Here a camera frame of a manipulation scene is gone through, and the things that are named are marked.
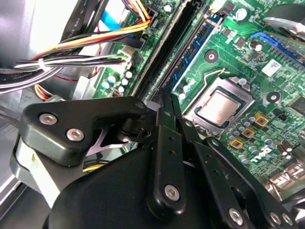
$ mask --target chip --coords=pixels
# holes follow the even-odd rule
[[[253,58],[253,59],[256,59],[258,56],[259,56],[259,54],[258,54],[257,52],[255,52],[255,53],[252,55],[252,58]]]
[[[222,126],[240,106],[239,102],[220,91],[216,91],[198,111],[198,115],[211,123]]]
[[[192,44],[190,46],[189,50],[187,51],[187,54],[189,54],[189,57],[191,57],[194,54],[195,49],[196,49],[195,45]]]
[[[297,97],[290,103],[290,108],[300,115],[305,115],[305,98],[302,96]]]
[[[241,147],[243,147],[243,145],[243,142],[239,138],[230,141],[230,146],[232,146],[234,149],[240,149]]]
[[[269,119],[266,118],[262,113],[257,112],[255,115],[255,123],[259,126],[264,127],[269,122]]]
[[[247,137],[247,138],[251,138],[253,137],[253,135],[255,135],[255,131],[249,127],[247,127],[243,132],[242,135]]]
[[[178,74],[180,74],[180,73],[183,71],[184,67],[185,67],[185,65],[184,65],[183,63],[181,63],[181,64],[178,66],[178,68],[177,68]]]
[[[225,29],[224,30],[224,36],[228,37],[231,34],[231,30],[230,29]]]
[[[239,38],[238,40],[237,40],[237,42],[235,43],[239,48],[242,48],[243,46],[244,46],[244,44],[246,44],[246,41],[245,41],[245,39],[244,38]]]

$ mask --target hole in bracket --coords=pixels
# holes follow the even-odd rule
[[[176,155],[176,152],[173,151],[173,150],[168,151],[168,153],[169,153],[170,155]]]

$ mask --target capacitor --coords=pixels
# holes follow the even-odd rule
[[[246,114],[246,118],[248,119],[248,121],[250,123],[254,123],[255,122],[255,116],[253,114]]]
[[[266,145],[271,145],[273,143],[273,140],[271,139],[270,136],[265,135],[262,137],[262,141],[266,144]]]
[[[110,83],[115,83],[119,80],[120,80],[120,77],[117,74],[112,74],[112,75],[108,76],[108,81]]]
[[[236,12],[236,14],[235,14],[235,16],[236,16],[236,20],[238,20],[238,21],[242,21],[242,20],[244,20],[246,17],[247,17],[247,10],[245,9],[245,8],[241,8],[241,9],[239,9],[237,12]]]
[[[248,165],[249,164],[249,160],[247,159],[246,155],[240,155],[238,157],[238,159],[240,160],[240,162],[243,164],[243,165]]]
[[[233,129],[232,129],[232,132],[233,132],[233,135],[234,135],[234,136],[239,136],[239,135],[240,135],[240,132],[238,131],[237,128],[233,128]]]
[[[241,123],[238,123],[236,125],[236,128],[240,131],[240,132],[243,132],[246,128],[241,124]]]
[[[188,93],[190,91],[191,87],[187,84],[183,86],[183,90],[185,93]]]
[[[289,153],[293,150],[292,146],[289,144],[289,142],[287,142],[286,140],[284,140],[282,142],[282,145],[284,147],[284,149]]]
[[[173,11],[173,5],[171,3],[167,3],[164,7],[163,7],[164,11],[167,13],[171,13]]]
[[[249,127],[251,125],[251,123],[246,118],[243,118],[241,121],[245,127]]]
[[[131,79],[131,78],[133,77],[133,73],[132,73],[131,71],[127,71],[127,72],[125,73],[125,77],[126,77],[127,79]]]
[[[277,145],[276,148],[280,152],[281,155],[286,156],[288,154],[282,145]]]
[[[125,78],[122,79],[121,84],[122,84],[123,86],[127,86],[127,85],[128,85],[128,80],[125,79]]]
[[[102,83],[102,88],[103,88],[103,89],[108,89],[108,88],[110,88],[110,84],[109,84],[108,82],[104,81],[104,82]]]
[[[254,156],[258,156],[259,155],[259,151],[258,151],[256,146],[249,147],[249,150],[250,150],[252,155],[254,155]]]
[[[180,100],[185,99],[186,98],[186,94],[185,94],[184,90],[179,90],[179,95],[178,96],[179,96]]]
[[[125,88],[123,86],[119,86],[118,87],[118,91],[119,91],[119,93],[124,93],[125,92]]]
[[[189,81],[189,85],[190,85],[190,86],[193,86],[195,83],[196,83],[196,80],[195,80],[195,79],[191,79],[191,80]]]
[[[257,41],[251,41],[250,48],[254,49],[255,51],[259,52],[263,49],[263,45]]]
[[[234,141],[234,140],[235,140],[235,136],[233,135],[232,132],[228,132],[228,133],[227,133],[227,137],[228,137],[228,139],[229,139],[230,141]]]

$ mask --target black ram slot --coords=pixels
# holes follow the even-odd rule
[[[182,40],[190,28],[190,25],[196,17],[198,10],[200,10],[201,5],[202,1],[200,0],[193,0],[186,5],[179,20],[173,27],[171,34],[164,42],[160,52],[154,59],[153,63],[146,72],[146,75],[141,81],[138,90],[135,93],[135,97],[143,99],[144,96],[148,93],[150,84],[155,82],[155,79],[167,64],[167,61],[171,57],[175,47],[179,44],[179,42]]]

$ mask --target cable tie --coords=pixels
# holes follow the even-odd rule
[[[52,68],[51,67],[47,67],[44,62],[43,62],[43,58],[38,59],[38,64],[39,67],[44,71],[44,72],[49,72]]]

